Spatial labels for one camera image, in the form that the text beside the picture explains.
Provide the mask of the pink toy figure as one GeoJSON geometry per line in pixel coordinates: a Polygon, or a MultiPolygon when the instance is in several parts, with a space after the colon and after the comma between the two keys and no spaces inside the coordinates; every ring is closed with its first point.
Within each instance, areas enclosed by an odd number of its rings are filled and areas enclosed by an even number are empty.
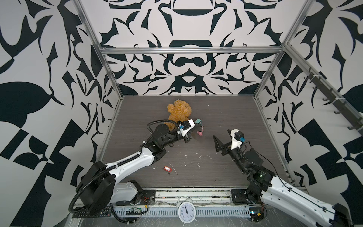
{"type": "Polygon", "coordinates": [[[199,130],[199,131],[197,131],[197,134],[198,134],[199,136],[203,136],[203,132],[204,132],[204,127],[203,127],[203,126],[201,126],[200,130],[199,130]]]}

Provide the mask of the black remote control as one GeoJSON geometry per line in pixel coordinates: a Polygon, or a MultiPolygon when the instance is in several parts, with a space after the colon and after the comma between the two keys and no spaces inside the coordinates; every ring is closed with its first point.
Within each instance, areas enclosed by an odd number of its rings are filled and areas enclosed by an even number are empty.
{"type": "Polygon", "coordinates": [[[111,214],[112,214],[111,207],[106,206],[100,212],[98,212],[96,214],[90,214],[87,212],[87,210],[84,210],[84,211],[74,213],[72,215],[72,218],[108,218],[111,216],[111,214]]]}

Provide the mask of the green electronics module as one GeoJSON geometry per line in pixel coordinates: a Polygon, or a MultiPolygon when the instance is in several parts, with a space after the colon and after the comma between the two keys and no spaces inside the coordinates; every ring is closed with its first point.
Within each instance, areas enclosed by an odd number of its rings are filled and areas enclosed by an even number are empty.
{"type": "Polygon", "coordinates": [[[267,216],[267,210],[263,207],[250,207],[250,217],[249,220],[251,222],[261,222],[267,216]]]}

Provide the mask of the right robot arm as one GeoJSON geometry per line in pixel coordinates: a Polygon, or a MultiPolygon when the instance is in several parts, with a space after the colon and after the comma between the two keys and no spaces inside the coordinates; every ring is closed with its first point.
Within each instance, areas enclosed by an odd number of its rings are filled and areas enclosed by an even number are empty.
{"type": "Polygon", "coordinates": [[[284,181],[278,174],[263,166],[263,156],[255,149],[242,152],[243,133],[231,136],[224,144],[213,136],[216,152],[229,155],[240,172],[247,176],[249,186],[246,199],[252,203],[266,204],[299,220],[308,227],[352,227],[348,209],[337,203],[325,203],[284,181]]]}

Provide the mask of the small circuit board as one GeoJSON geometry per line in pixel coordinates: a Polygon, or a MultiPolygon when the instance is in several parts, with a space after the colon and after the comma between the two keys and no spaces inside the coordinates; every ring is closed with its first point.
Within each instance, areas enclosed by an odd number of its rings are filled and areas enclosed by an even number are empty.
{"type": "Polygon", "coordinates": [[[125,215],[126,216],[140,216],[143,214],[148,213],[148,207],[145,207],[145,209],[141,209],[141,208],[132,208],[130,211],[126,211],[125,215]]]}

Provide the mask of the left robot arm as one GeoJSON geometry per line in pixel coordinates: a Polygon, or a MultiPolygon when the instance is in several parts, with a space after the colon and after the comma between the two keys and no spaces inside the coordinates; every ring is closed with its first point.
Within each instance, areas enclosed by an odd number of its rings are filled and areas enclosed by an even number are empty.
{"type": "Polygon", "coordinates": [[[167,153],[167,146],[181,140],[188,143],[194,131],[203,132],[200,119],[184,122],[158,120],[147,124],[147,129],[151,135],[136,153],[108,164],[98,161],[91,166],[76,188],[76,194],[68,207],[69,213],[86,211],[95,215],[112,203],[140,201],[143,189],[135,180],[122,183],[121,186],[118,183],[158,162],[167,153]]]}

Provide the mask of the brown teddy bear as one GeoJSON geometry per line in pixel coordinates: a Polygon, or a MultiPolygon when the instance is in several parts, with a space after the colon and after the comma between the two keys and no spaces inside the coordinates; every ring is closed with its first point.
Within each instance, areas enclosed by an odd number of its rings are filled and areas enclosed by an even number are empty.
{"type": "Polygon", "coordinates": [[[167,106],[167,111],[170,114],[168,119],[174,122],[184,122],[188,121],[189,117],[192,115],[192,108],[191,106],[183,101],[183,100],[176,100],[173,104],[169,104],[167,106]]]}

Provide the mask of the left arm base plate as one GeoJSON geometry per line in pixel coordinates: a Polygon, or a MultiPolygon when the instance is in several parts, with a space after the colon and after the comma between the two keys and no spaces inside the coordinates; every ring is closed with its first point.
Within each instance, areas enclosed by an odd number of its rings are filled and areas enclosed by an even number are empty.
{"type": "Polygon", "coordinates": [[[142,193],[137,193],[131,201],[118,201],[116,206],[131,206],[145,205],[145,203],[153,203],[156,197],[156,190],[144,190],[142,193]]]}

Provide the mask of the red key tag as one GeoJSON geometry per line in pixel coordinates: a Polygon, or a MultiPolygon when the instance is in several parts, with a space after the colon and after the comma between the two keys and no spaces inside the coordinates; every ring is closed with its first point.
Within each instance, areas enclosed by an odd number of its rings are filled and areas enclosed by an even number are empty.
{"type": "Polygon", "coordinates": [[[168,166],[164,166],[163,170],[168,172],[168,173],[172,172],[172,169],[170,167],[168,167],[168,166]]]}

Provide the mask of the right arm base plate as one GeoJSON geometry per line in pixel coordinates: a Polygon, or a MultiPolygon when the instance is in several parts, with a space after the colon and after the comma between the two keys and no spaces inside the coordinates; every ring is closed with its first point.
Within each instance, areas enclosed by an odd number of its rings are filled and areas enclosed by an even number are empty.
{"type": "Polygon", "coordinates": [[[232,202],[235,205],[254,204],[254,194],[248,189],[232,189],[232,202]]]}

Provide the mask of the white alarm clock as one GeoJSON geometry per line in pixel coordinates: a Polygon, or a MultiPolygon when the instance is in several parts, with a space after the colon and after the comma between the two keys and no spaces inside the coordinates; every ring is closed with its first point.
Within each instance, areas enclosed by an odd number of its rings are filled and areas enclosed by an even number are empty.
{"type": "Polygon", "coordinates": [[[184,224],[192,223],[196,218],[196,208],[191,198],[182,196],[179,198],[177,205],[177,213],[180,221],[184,224]]]}

